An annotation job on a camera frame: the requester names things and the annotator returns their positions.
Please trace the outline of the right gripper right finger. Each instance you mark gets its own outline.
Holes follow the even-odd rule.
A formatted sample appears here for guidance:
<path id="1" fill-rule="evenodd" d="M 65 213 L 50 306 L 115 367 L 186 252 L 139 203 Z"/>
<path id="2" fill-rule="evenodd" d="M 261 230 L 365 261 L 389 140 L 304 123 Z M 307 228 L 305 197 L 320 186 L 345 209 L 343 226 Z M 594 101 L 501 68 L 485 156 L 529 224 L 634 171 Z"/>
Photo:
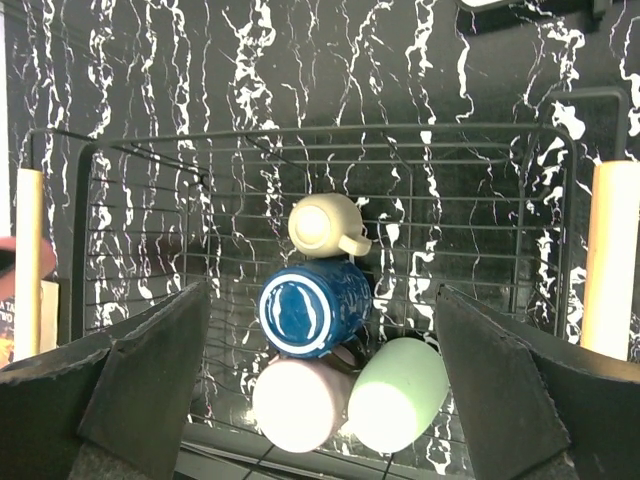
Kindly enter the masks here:
<path id="1" fill-rule="evenodd" d="M 638 478 L 637 364 L 446 285 L 435 327 L 476 478 Z"/>

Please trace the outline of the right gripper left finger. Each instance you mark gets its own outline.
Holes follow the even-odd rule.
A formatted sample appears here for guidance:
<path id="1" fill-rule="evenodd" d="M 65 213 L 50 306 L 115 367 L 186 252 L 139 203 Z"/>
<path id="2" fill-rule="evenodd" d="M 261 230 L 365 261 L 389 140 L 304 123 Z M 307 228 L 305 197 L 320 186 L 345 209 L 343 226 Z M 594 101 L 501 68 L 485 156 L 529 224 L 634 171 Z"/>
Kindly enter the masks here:
<path id="1" fill-rule="evenodd" d="M 3 368 L 2 478 L 172 478 L 210 312 L 194 283 Z"/>

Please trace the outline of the pink cup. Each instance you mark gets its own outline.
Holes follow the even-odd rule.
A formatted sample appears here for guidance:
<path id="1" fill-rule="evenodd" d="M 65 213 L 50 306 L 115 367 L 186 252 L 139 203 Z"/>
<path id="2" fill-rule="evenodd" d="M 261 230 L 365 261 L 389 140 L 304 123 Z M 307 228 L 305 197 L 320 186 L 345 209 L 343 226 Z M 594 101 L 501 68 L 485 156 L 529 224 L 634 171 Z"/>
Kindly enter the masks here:
<path id="1" fill-rule="evenodd" d="M 16 236 L 1 237 L 1 281 L 15 277 L 18 266 L 39 268 L 41 278 L 51 274 L 56 266 L 52 244 L 45 238 L 38 241 L 21 241 Z"/>

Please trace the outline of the dark blue mug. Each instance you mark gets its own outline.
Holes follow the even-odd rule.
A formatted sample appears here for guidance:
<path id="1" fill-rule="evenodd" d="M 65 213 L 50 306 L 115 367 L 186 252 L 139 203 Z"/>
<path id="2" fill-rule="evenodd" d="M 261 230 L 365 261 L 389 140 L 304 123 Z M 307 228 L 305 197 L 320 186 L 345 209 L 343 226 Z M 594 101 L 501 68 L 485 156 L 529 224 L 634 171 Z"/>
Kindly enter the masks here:
<path id="1" fill-rule="evenodd" d="M 317 259 L 273 274 L 261 289 L 257 317 L 278 352 L 316 359 L 354 339 L 372 306 L 360 268 L 346 259 Z"/>

